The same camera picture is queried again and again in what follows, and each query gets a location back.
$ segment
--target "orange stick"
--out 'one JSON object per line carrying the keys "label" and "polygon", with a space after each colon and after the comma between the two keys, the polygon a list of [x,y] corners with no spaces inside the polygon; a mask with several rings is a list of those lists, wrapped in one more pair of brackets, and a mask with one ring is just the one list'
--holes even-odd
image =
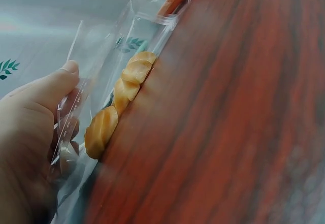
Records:
{"label": "orange stick", "polygon": [[167,0],[158,12],[158,15],[166,16],[172,14],[183,0]]}

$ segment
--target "reddish-brown wood table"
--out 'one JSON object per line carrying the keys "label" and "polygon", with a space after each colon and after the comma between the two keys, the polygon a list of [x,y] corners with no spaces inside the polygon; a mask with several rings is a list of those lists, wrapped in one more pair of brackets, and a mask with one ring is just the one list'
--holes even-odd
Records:
{"label": "reddish-brown wood table", "polygon": [[325,0],[193,0],[86,223],[324,223]]}

